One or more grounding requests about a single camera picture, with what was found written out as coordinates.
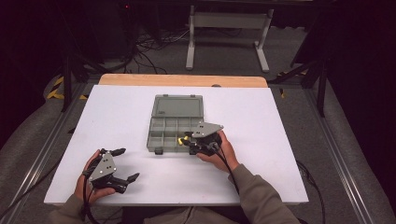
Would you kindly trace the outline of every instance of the yellow object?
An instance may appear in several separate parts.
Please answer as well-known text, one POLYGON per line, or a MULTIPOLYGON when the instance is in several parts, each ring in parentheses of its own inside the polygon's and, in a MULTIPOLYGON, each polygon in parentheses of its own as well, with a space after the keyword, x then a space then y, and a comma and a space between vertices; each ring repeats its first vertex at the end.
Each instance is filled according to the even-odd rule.
POLYGON ((178 138, 178 144, 179 145, 181 145, 181 146, 183 146, 183 142, 181 141, 181 139, 184 139, 184 140, 189 140, 189 137, 188 136, 184 136, 184 138, 178 138))

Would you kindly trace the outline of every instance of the person's left hand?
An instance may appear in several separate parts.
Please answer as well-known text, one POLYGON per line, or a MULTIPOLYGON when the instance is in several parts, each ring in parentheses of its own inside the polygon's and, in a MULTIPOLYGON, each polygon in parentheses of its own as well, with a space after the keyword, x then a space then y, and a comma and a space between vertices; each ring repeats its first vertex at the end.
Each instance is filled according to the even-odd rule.
MULTIPOLYGON (((100 150, 99 149, 96 150, 96 152, 91 156, 91 158, 85 164, 84 171, 88 169, 88 166, 90 165, 91 161, 93 161, 96 157, 99 156, 99 153, 100 153, 100 150)), ((74 194, 82 201, 84 200, 83 192, 82 192, 84 190, 84 178, 85 178, 85 176, 83 174, 81 174, 81 176, 78 178, 76 189, 74 192, 74 194)), ((107 195, 114 194, 115 192, 116 191, 112 188, 94 189, 93 193, 91 194, 90 203, 95 203, 96 200, 103 198, 107 195)), ((85 191, 85 195, 86 195, 87 199, 88 199, 90 193, 91 193, 91 187, 87 183, 87 188, 85 191)))

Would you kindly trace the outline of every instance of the metal rail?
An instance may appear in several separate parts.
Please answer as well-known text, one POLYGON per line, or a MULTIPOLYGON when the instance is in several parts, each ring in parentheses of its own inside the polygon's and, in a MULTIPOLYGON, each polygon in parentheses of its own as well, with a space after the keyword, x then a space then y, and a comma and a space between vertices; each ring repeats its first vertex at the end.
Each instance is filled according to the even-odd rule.
POLYGON ((355 210, 359 222, 364 224, 374 223, 366 205, 364 204, 361 194, 359 193, 355 179, 349 172, 347 164, 344 161, 343 156, 340 152, 340 149, 332 136, 332 131, 329 128, 326 119, 323 118, 316 110, 317 100, 315 98, 315 94, 312 90, 304 90, 304 93, 306 98, 308 99, 308 103, 311 105, 312 111, 318 121, 318 124, 320 125, 320 128, 322 129, 323 134, 326 137, 330 149, 330 156, 332 157, 335 168, 337 169, 337 172, 341 177, 341 181, 343 182, 346 194, 352 203, 353 209, 355 210))
MULTIPOLYGON (((48 158, 50 157, 50 153, 52 152, 53 146, 58 141, 60 132, 62 127, 66 123, 67 119, 69 118, 71 112, 73 111, 76 102, 78 101, 78 97, 84 91, 86 84, 78 83, 76 84, 76 89, 74 90, 73 100, 70 106, 67 108, 66 111, 60 114, 59 118, 56 120, 54 127, 52 128, 49 136, 44 143, 43 147, 41 148, 40 152, 38 153, 37 157, 35 158, 35 162, 33 163, 30 170, 27 172, 23 182, 18 189, 17 193, 15 194, 14 198, 12 199, 11 204, 15 202, 23 193, 25 193, 30 187, 32 187, 37 179, 40 177, 41 172, 46 165, 48 158)), ((16 218, 18 217, 19 213, 21 212, 23 206, 25 205, 29 194, 27 194, 24 198, 22 198, 15 207, 8 212, 8 214, 0 220, 0 224, 11 224, 14 223, 16 218)))

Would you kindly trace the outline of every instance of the finger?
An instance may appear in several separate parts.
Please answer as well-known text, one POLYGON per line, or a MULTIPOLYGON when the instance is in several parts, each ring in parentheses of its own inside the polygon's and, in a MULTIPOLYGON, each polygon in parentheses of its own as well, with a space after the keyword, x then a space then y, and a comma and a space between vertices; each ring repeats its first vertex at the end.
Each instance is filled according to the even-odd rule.
POLYGON ((210 158, 203 153, 198 152, 197 157, 201 159, 201 161, 210 161, 210 158))
POLYGON ((88 166, 90 166, 91 162, 92 162, 96 157, 99 156, 99 153, 100 153, 99 149, 97 149, 97 150, 95 151, 95 153, 93 153, 93 155, 90 157, 90 159, 89 159, 89 160, 87 161, 87 163, 85 164, 84 170, 88 169, 88 166))
POLYGON ((96 201, 97 199, 106 197, 107 195, 114 194, 115 192, 116 191, 112 188, 96 189, 92 195, 92 199, 96 201))
POLYGON ((227 140, 227 136, 225 135, 224 131, 220 130, 220 131, 218 131, 218 134, 219 134, 219 136, 220 136, 220 138, 221 138, 221 142, 226 142, 226 141, 228 141, 228 140, 227 140))

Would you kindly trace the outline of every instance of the hand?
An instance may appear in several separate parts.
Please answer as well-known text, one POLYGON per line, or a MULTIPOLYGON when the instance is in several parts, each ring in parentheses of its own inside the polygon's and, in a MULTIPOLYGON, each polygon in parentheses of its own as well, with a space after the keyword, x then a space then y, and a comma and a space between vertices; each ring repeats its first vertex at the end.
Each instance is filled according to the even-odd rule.
MULTIPOLYGON (((99 156, 99 153, 100 153, 99 149, 96 150, 96 152, 91 156, 91 158, 85 164, 84 171, 88 169, 88 166, 90 165, 91 161, 93 161, 96 157, 99 156)), ((75 195, 82 201, 84 200, 83 192, 82 192, 84 190, 83 189, 84 188, 84 178, 85 178, 85 176, 83 174, 81 174, 81 176, 78 178, 76 189, 75 189, 75 195)), ((94 189, 93 193, 91 194, 90 203, 95 203, 96 200, 103 198, 107 195, 113 194, 115 192, 116 191, 112 188, 94 189)), ((85 195, 86 195, 87 199, 90 196, 90 193, 91 193, 91 187, 89 186, 89 184, 87 182, 87 188, 85 191, 85 195)))
MULTIPOLYGON (((222 151, 220 149, 219 154, 227 160, 227 163, 230 166, 231 171, 233 171, 239 165, 239 162, 235 156, 235 152, 233 151, 233 146, 227 140, 227 137, 225 136, 225 133, 223 131, 218 131, 218 134, 222 142, 221 143, 222 151)), ((230 173, 229 170, 227 169, 227 166, 224 164, 224 161, 222 161, 221 158, 216 154, 209 157, 203 153, 197 153, 197 157, 202 161, 213 163, 218 169, 224 172, 230 173)))

